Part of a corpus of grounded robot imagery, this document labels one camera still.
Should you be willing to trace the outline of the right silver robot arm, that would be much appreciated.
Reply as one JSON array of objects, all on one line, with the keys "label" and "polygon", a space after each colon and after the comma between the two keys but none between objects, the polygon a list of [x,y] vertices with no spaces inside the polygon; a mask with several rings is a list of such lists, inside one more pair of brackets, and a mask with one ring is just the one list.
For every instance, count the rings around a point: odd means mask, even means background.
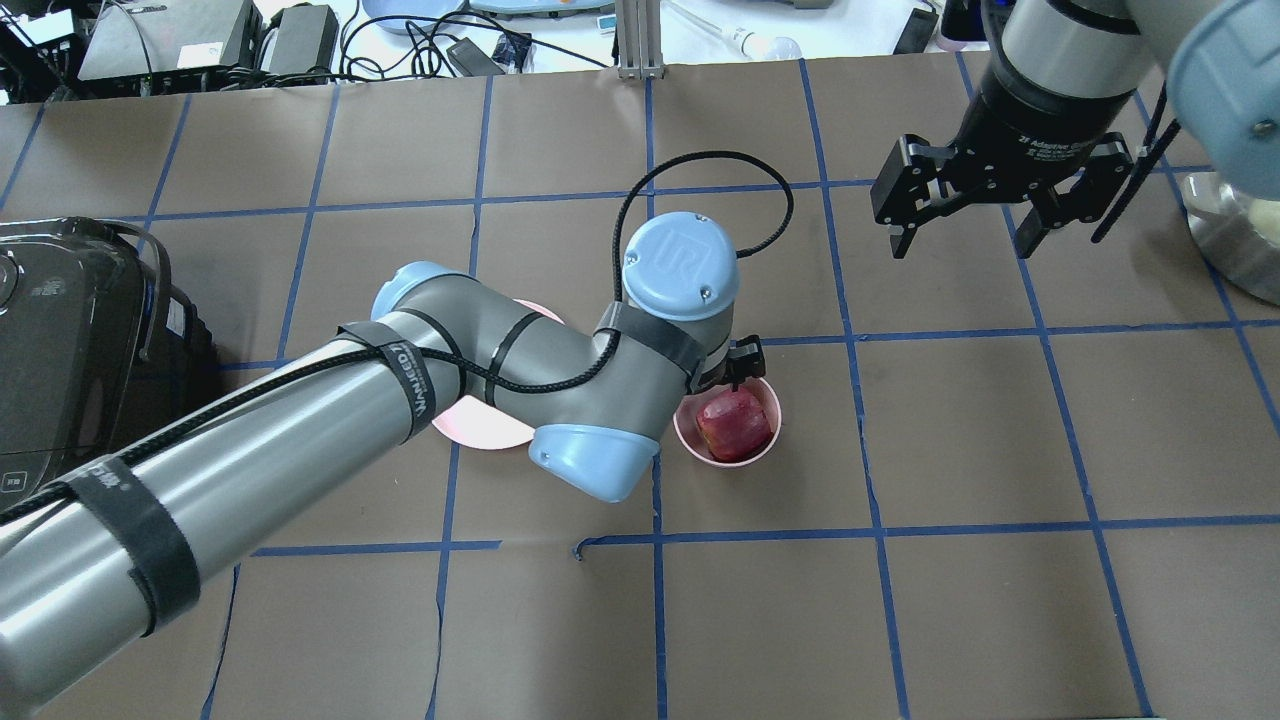
[{"label": "right silver robot arm", "polygon": [[989,60],[943,146],[904,135],[870,190],[902,259],[919,228],[973,205],[1021,204],[1028,259],[1052,232],[1100,242],[1180,133],[1231,186],[1274,201],[1275,1],[980,3]]}]

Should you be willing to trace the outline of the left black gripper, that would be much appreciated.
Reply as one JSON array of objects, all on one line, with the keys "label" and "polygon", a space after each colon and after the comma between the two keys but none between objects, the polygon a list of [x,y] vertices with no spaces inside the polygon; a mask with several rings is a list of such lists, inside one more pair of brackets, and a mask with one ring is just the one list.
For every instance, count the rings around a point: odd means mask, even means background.
[{"label": "left black gripper", "polygon": [[699,373],[690,380],[690,395],[700,395],[718,386],[737,391],[750,379],[767,374],[767,360],[762,337],[748,334],[732,345],[721,345],[704,357]]}]

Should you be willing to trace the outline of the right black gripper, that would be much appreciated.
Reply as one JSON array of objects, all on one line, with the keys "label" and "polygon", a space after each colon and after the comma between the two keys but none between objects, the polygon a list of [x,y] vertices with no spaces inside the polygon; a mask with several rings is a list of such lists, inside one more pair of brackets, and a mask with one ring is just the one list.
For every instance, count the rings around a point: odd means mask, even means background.
[{"label": "right black gripper", "polygon": [[931,201],[941,206],[1021,202],[1030,210],[1014,236],[1028,259],[1050,232],[1102,219],[1134,160],[1112,124],[1125,95],[1070,97],[1021,77],[983,76],[946,150],[902,136],[870,187],[874,220],[904,259]]}]

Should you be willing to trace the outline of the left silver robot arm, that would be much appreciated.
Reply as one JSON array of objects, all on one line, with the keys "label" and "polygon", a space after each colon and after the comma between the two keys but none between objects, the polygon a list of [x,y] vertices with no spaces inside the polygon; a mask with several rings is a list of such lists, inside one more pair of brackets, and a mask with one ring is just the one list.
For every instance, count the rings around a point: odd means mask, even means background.
[{"label": "left silver robot arm", "polygon": [[[659,174],[742,161],[781,188],[778,227],[736,249],[709,217],[672,211],[623,240]],[[3,512],[3,716],[27,719],[334,488],[462,397],[534,430],[532,462],[604,502],[630,496],[680,402],[765,372],[731,340],[739,264],[777,241],[794,187],[746,152],[689,152],[627,192],[611,240],[611,304],[588,333],[435,263],[402,266],[371,318],[320,348],[50,483]]]}]

